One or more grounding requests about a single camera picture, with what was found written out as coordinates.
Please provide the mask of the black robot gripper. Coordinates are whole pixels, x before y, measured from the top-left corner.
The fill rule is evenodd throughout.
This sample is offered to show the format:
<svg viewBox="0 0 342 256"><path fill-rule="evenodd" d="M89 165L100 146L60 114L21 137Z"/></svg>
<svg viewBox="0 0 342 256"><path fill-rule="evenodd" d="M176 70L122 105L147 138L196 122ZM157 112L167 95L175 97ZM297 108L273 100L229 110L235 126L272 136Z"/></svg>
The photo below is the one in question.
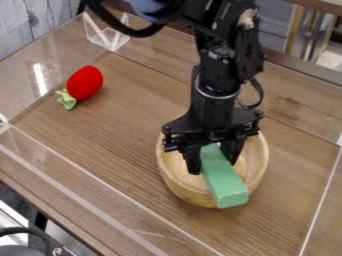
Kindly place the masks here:
<svg viewBox="0 0 342 256"><path fill-rule="evenodd" d="M264 112L259 103L239 102L239 92L235 88L229 93L215 94L201 83L200 68L193 67L188 110L161 128L164 151L183 154L192 175L200 174L201 147L219 143L223 155L235 165L247 138L259 134Z"/></svg>

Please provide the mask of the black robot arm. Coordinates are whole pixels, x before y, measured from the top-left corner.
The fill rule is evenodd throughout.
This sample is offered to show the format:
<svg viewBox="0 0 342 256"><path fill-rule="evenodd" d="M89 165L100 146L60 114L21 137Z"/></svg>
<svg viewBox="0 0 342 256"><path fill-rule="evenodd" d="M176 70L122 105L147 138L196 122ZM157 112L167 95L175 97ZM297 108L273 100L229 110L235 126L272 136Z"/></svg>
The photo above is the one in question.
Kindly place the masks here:
<svg viewBox="0 0 342 256"><path fill-rule="evenodd" d="M149 22L141 29L124 25L104 0L84 2L101 21L130 37L152 36L176 19L192 28L199 63L192 68L189 107L161 127L164 150L181 153L193 175L201 172L200 151L209 144L217 143L225 159L235 162L263 118L259 104L239 100L244 84L264 93L256 81L265 56L255 0L128 0L133 12Z"/></svg>

